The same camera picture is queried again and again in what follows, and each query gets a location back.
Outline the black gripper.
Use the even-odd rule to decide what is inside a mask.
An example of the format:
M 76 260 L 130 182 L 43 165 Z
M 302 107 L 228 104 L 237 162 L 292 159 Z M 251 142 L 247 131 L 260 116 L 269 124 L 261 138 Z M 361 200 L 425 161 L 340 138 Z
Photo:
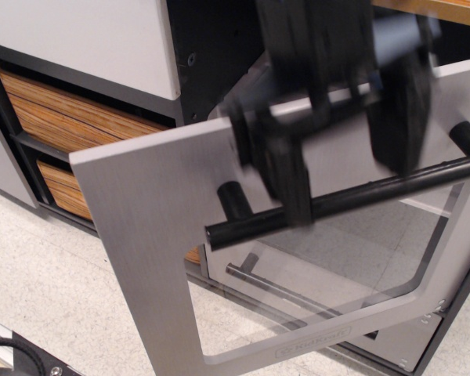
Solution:
M 259 1 L 270 66 L 226 112 L 243 165 L 257 168 L 289 226 L 313 221 L 302 142 L 367 115 L 374 159 L 397 175 L 418 166 L 430 114 L 437 20 L 369 1 Z

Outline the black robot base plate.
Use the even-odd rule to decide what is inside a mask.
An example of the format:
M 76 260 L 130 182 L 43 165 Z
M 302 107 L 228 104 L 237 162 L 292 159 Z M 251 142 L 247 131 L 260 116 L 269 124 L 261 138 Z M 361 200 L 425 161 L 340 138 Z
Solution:
M 49 352 L 46 352 L 44 349 L 36 346 L 34 343 L 28 341 L 25 337 L 17 334 L 16 332 L 12 333 L 12 339 L 17 340 L 18 342 L 24 343 L 29 348 L 33 349 L 34 352 L 39 356 L 41 359 L 44 367 L 45 367 L 45 374 L 50 375 L 53 368 L 58 367 L 61 369 L 61 375 L 63 376 L 80 376 L 77 370 L 73 367 L 64 363 L 62 360 L 54 357 Z M 15 371 L 21 371 L 26 373 L 27 375 L 38 375 L 37 367 L 34 365 L 33 361 L 21 352 L 18 349 L 13 349 L 13 369 Z

